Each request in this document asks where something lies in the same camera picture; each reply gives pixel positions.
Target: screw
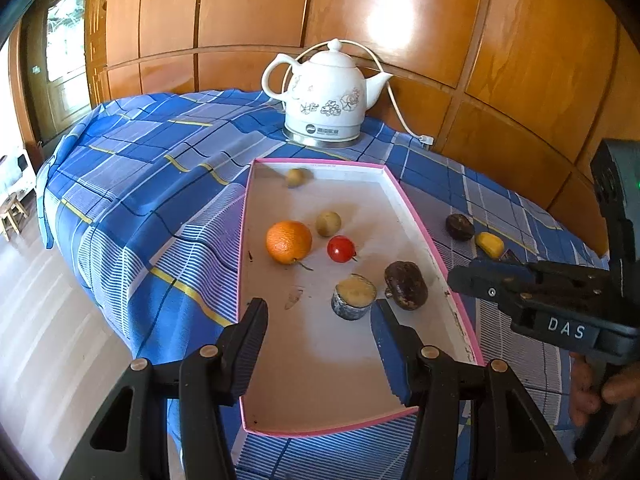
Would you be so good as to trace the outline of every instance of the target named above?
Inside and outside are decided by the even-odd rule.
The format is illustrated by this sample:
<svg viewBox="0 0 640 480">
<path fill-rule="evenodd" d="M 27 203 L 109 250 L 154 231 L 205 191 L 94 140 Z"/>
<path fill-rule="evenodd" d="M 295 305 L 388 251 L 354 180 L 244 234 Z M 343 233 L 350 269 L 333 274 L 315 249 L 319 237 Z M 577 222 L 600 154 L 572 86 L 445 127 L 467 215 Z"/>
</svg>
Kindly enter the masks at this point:
<svg viewBox="0 0 640 480">
<path fill-rule="evenodd" d="M 509 369 L 509 365 L 502 359 L 494 359 L 493 361 L 491 361 L 491 368 L 494 370 L 494 372 L 502 374 Z"/>
<path fill-rule="evenodd" d="M 200 349 L 200 355 L 206 359 L 210 359 L 218 355 L 218 347 L 215 345 L 204 345 Z"/>
<path fill-rule="evenodd" d="M 420 354 L 422 354 L 422 357 L 426 357 L 427 359 L 435 359 L 440 355 L 440 350 L 435 346 L 423 346 L 420 350 Z"/>
<path fill-rule="evenodd" d="M 129 365 L 129 368 L 131 368 L 134 372 L 139 372 L 140 370 L 144 370 L 146 368 L 146 365 L 148 364 L 149 361 L 141 357 L 138 359 L 133 359 L 133 361 Z"/>
</svg>

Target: kettle spout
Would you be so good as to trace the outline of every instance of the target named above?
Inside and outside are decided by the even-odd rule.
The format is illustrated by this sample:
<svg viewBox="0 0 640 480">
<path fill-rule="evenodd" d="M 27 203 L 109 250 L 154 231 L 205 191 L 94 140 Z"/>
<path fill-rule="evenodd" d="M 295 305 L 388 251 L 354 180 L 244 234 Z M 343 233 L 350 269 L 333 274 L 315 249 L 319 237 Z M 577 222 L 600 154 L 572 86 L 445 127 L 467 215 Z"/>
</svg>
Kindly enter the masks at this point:
<svg viewBox="0 0 640 480">
<path fill-rule="evenodd" d="M 385 83 L 389 81 L 392 75 L 393 74 L 388 74 L 387 72 L 380 72 L 365 80 L 367 85 L 367 110 L 376 104 L 376 101 L 380 97 L 380 92 L 382 92 Z"/>
</svg>

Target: white ceramic kettle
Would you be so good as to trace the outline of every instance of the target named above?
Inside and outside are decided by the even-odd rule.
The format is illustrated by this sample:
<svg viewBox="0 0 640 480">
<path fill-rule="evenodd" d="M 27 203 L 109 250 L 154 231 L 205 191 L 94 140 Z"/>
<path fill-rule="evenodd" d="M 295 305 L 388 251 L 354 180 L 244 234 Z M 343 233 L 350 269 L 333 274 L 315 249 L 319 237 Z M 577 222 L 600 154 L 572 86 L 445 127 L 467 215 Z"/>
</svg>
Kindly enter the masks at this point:
<svg viewBox="0 0 640 480">
<path fill-rule="evenodd" d="M 286 103 L 286 129 L 305 144 L 320 140 L 344 145 L 357 139 L 364 112 L 376 103 L 392 76 L 380 72 L 364 79 L 353 59 L 340 52 L 340 40 L 331 40 L 327 47 L 302 64 L 278 54 L 262 74 L 265 94 Z M 281 63 L 291 65 L 293 77 L 287 91 L 276 94 L 269 88 L 269 75 Z"/>
</svg>

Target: red cherry tomato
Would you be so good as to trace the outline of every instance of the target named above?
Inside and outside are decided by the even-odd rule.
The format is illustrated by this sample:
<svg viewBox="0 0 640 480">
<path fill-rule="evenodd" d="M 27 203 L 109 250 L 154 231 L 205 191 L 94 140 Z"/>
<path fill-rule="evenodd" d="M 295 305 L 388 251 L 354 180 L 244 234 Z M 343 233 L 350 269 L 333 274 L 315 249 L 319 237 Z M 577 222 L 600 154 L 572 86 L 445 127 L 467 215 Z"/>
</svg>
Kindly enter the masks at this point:
<svg viewBox="0 0 640 480">
<path fill-rule="evenodd" d="M 346 236 L 334 236 L 326 246 L 329 257 L 339 264 L 348 262 L 356 255 L 356 247 Z"/>
</svg>

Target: wall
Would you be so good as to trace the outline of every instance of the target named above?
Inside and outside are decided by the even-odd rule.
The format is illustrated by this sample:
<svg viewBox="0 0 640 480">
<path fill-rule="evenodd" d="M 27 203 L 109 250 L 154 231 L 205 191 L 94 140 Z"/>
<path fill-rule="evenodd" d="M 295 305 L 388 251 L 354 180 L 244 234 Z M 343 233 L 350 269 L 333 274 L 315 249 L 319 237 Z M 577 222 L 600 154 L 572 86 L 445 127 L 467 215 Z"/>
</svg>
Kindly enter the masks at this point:
<svg viewBox="0 0 640 480">
<path fill-rule="evenodd" d="M 277 52 L 297 54 L 334 37 L 357 40 L 396 74 L 391 83 L 408 124 L 435 137 L 436 152 L 516 190 L 606 250 L 589 161 L 603 136 L 640 137 L 640 59 L 603 0 L 89 6 L 95 102 L 142 92 L 256 90 Z M 283 71 L 274 72 L 274 86 Z M 401 129 L 386 96 L 371 113 Z"/>
<path fill-rule="evenodd" d="M 0 156 L 20 151 L 23 147 L 14 99 L 9 86 L 9 42 L 0 48 Z"/>
</svg>

